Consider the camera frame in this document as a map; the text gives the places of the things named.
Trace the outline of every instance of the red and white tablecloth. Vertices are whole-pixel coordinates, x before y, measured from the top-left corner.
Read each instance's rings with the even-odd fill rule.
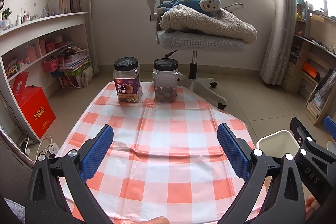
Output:
[[[165,216],[170,223],[216,223],[244,181],[236,176],[218,140],[226,123],[254,148],[246,125],[186,88],[173,104],[155,103],[152,83],[141,82],[139,103],[119,103],[111,82],[96,96],[71,130],[58,155],[79,149],[105,124],[114,141],[95,176],[87,180],[93,195],[115,223]],[[64,195],[81,218],[65,180]],[[250,218],[259,212],[262,192]]]

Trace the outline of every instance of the plastic jar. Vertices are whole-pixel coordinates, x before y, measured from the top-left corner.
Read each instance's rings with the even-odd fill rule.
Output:
[[[114,62],[113,78],[119,102],[137,103],[141,99],[140,66],[135,57]]]
[[[154,100],[173,103],[177,94],[179,63],[175,59],[160,58],[153,64]]]

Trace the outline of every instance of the drawer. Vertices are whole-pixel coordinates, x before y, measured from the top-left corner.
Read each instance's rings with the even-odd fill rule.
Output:
[[[291,84],[291,81],[292,81],[292,78],[285,73],[285,75],[283,76],[283,80],[281,82],[281,87],[287,91],[288,90],[288,87],[289,85]]]
[[[288,65],[287,65],[287,69],[286,69],[286,73],[293,77],[293,74],[294,74],[294,70],[295,70],[295,64],[292,63],[291,61],[288,62]]]

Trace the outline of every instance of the fleece blanket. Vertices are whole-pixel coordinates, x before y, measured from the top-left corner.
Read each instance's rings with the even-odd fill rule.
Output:
[[[257,39],[257,30],[230,12],[220,9],[216,17],[209,17],[196,10],[176,5],[165,12],[160,21],[164,31],[190,32],[197,30],[207,35],[228,37],[251,44]]]

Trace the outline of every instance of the silver bolt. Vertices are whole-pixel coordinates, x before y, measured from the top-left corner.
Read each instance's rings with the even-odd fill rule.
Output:
[[[285,157],[286,157],[286,159],[288,159],[288,160],[292,160],[292,159],[293,159],[293,156],[292,156],[292,154],[290,154],[290,153],[287,153]]]
[[[77,151],[76,150],[70,150],[68,153],[69,157],[74,157],[77,155]]]
[[[39,155],[39,157],[37,158],[39,161],[42,161],[42,160],[44,160],[45,159],[45,155],[44,154],[42,154],[42,155]]]
[[[256,155],[256,156],[261,156],[263,154],[263,152],[260,150],[260,149],[254,149],[253,150],[253,153]]]

